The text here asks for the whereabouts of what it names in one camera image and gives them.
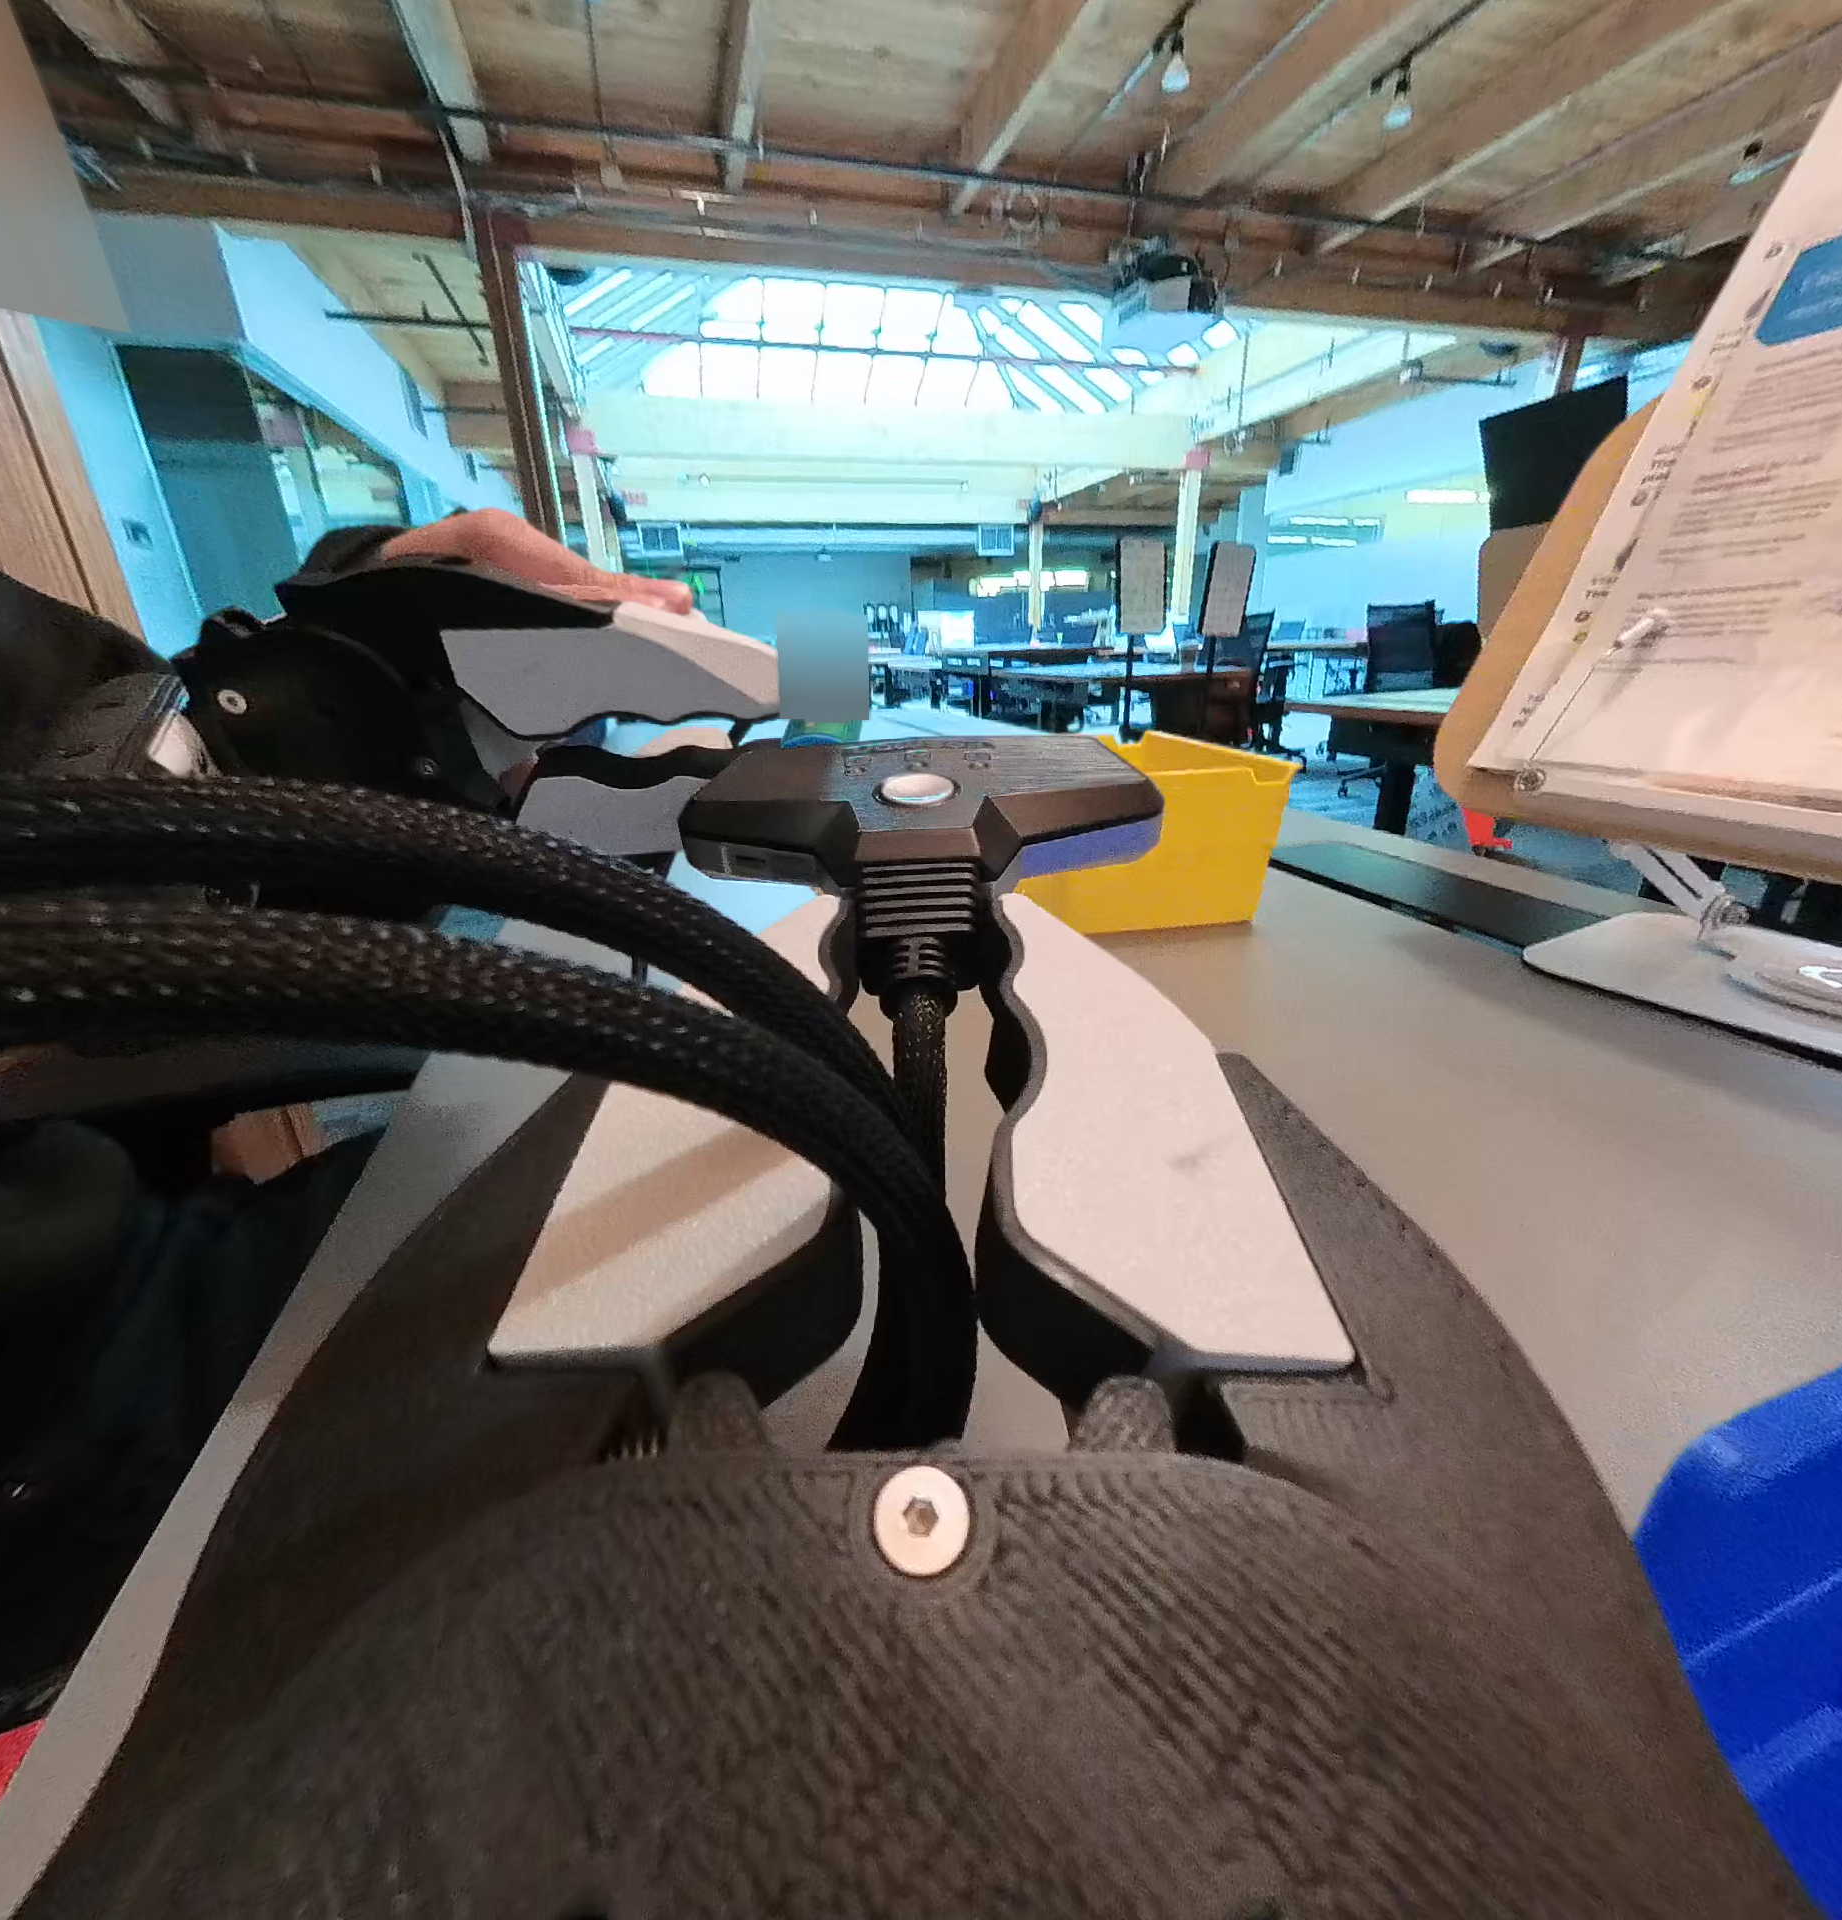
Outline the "ceiling projector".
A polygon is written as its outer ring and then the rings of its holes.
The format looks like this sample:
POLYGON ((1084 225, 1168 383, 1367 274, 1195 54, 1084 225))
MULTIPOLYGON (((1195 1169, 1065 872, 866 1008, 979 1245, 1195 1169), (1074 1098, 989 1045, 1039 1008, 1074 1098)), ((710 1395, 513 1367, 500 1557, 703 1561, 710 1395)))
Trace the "ceiling projector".
POLYGON ((1192 252, 1152 247, 1129 257, 1107 296, 1103 348, 1163 363, 1223 318, 1223 287, 1192 252))

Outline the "blue plastic bin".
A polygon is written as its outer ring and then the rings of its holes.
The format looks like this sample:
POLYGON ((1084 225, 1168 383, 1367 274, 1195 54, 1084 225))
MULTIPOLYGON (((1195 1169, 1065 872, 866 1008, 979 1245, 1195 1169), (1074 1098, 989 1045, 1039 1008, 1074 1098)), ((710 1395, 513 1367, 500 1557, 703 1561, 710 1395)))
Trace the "blue plastic bin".
POLYGON ((1634 1548, 1739 1788, 1842 1917, 1842 1367, 1698 1436, 1634 1548))

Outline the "white stand base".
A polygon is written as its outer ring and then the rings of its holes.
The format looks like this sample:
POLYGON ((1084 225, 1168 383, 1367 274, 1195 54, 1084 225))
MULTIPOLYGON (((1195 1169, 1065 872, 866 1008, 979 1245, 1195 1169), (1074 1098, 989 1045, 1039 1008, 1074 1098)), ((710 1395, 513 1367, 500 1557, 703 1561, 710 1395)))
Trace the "white stand base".
POLYGON ((1697 1020, 1842 1068, 1842 945, 1756 925, 1723 876, 1688 853, 1608 840, 1667 914, 1624 914, 1530 945, 1551 980, 1697 1020))

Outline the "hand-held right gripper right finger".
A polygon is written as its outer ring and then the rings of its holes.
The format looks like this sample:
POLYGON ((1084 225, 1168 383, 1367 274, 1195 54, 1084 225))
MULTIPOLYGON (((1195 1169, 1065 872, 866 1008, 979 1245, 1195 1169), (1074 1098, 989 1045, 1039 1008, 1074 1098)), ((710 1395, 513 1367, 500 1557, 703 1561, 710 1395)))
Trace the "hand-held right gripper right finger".
POLYGON ((1367 1382, 1324 1261, 1216 1045, 1020 895, 975 1040, 979 1444, 1065 1444, 1111 1378, 1196 1428, 1225 1388, 1367 1382))

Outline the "yellow plastic bin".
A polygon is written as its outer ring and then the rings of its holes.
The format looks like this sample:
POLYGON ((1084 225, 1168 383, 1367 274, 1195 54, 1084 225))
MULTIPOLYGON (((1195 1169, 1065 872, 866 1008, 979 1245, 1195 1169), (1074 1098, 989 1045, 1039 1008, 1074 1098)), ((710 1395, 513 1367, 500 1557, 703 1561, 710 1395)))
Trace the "yellow plastic bin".
POLYGON ((1028 876, 1018 892, 1091 939, 1251 922, 1296 778, 1295 760, 1172 733, 1119 740, 1113 751, 1163 797, 1154 848, 1116 867, 1028 876))

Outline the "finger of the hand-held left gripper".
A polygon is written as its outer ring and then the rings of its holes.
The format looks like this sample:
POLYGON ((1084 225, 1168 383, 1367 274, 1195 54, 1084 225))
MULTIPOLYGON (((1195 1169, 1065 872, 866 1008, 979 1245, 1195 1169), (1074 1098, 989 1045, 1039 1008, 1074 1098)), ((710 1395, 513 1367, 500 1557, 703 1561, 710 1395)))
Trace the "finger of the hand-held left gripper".
POLYGON ((761 722, 783 708, 781 659, 698 614, 616 606, 599 626, 440 630, 454 686, 522 740, 603 719, 761 722))
POLYGON ((653 754, 556 744, 536 756, 517 824, 628 863, 670 861, 685 848, 685 811, 739 756, 739 746, 696 740, 653 754))

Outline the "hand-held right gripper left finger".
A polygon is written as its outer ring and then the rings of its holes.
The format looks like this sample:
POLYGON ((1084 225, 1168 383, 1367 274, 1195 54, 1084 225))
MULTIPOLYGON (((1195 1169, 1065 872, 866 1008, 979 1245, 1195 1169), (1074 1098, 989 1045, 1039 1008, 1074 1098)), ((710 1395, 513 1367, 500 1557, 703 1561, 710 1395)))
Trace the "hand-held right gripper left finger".
POLYGON ((610 1086, 486 1343, 503 1371, 628 1371, 658 1405, 743 1373, 825 1447, 871 1333, 871 1233, 825 1175, 722 1117, 610 1086))

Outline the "person's dark clothing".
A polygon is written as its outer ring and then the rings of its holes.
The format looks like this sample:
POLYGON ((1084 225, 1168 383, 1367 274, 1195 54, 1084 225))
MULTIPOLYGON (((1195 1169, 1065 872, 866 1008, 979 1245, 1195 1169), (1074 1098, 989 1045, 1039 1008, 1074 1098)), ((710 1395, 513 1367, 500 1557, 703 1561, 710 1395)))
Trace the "person's dark clothing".
POLYGON ((423 1064, 0 1052, 0 1735, 67 1685, 423 1064))

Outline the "black office chair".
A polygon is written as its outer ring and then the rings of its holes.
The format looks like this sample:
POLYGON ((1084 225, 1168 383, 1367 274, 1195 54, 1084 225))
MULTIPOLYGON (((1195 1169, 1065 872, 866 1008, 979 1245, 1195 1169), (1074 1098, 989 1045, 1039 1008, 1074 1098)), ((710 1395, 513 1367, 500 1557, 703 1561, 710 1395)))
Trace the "black office chair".
POLYGON ((1431 693, 1438 685, 1441 610, 1435 601, 1370 603, 1362 689, 1367 694, 1431 693))

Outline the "black monitor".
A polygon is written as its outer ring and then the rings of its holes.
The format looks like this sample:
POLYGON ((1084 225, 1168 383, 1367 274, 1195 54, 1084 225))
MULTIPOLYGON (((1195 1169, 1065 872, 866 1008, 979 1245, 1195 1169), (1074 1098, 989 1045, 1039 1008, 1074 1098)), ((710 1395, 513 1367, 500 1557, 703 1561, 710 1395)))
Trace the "black monitor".
POLYGON ((1631 380, 1618 375, 1481 421, 1489 530, 1552 522, 1628 412, 1631 380))

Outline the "person's left hand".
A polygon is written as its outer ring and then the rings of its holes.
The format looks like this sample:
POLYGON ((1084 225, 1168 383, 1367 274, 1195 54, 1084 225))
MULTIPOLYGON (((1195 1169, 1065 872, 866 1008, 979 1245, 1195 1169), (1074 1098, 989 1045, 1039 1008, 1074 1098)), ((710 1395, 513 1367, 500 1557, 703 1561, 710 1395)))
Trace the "person's left hand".
POLYGON ((499 509, 457 512, 399 532, 380 545, 380 561, 480 566, 587 606, 695 613, 689 585, 606 571, 499 509))

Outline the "person's left forearm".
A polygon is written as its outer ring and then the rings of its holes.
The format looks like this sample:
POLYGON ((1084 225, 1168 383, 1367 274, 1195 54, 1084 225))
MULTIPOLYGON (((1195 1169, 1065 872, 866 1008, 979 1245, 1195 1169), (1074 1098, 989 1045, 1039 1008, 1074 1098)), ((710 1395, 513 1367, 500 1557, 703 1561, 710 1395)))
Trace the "person's left forearm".
POLYGON ((0 776, 131 776, 185 693, 141 636, 0 571, 0 776))

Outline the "wooden document stand board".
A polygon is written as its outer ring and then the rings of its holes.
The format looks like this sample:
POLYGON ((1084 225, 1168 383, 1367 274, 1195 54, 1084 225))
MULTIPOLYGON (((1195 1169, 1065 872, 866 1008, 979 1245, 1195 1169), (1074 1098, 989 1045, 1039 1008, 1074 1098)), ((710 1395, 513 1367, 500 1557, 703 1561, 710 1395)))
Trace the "wooden document stand board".
POLYGON ((1515 689, 1556 616, 1574 606, 1573 581, 1599 536, 1611 502, 1626 499, 1624 472, 1647 441, 1656 402, 1624 421, 1588 458, 1573 490, 1540 541, 1527 551, 1525 568, 1484 630, 1483 650, 1445 719, 1435 774, 1465 809, 1495 819, 1556 829, 1608 844, 1637 844, 1664 853, 1723 858, 1754 870, 1842 884, 1842 842, 1808 838, 1803 826, 1705 821, 1674 809, 1677 793, 1643 791, 1612 801, 1522 791, 1511 772, 1479 766, 1484 735, 1511 707, 1515 689))

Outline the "clear acrylic document holder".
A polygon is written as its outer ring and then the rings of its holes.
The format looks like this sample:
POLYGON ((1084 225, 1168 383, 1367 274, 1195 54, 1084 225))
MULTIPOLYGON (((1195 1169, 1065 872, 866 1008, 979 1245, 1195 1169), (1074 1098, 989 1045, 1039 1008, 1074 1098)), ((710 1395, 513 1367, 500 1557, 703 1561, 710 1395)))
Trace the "clear acrylic document holder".
POLYGON ((1474 762, 1842 819, 1842 82, 1654 404, 1474 762))

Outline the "wooden office desk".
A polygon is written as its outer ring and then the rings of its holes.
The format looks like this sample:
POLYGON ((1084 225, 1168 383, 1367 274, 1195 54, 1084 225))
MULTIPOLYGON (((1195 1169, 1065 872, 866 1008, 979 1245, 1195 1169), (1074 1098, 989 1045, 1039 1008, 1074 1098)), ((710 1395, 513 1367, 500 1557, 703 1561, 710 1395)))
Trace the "wooden office desk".
POLYGON ((1346 754, 1365 759, 1376 772, 1374 833, 1404 838, 1417 776, 1435 766, 1438 735, 1459 697, 1456 686, 1356 691, 1330 698, 1293 698, 1286 712, 1318 716, 1329 722, 1332 737, 1346 735, 1346 754))

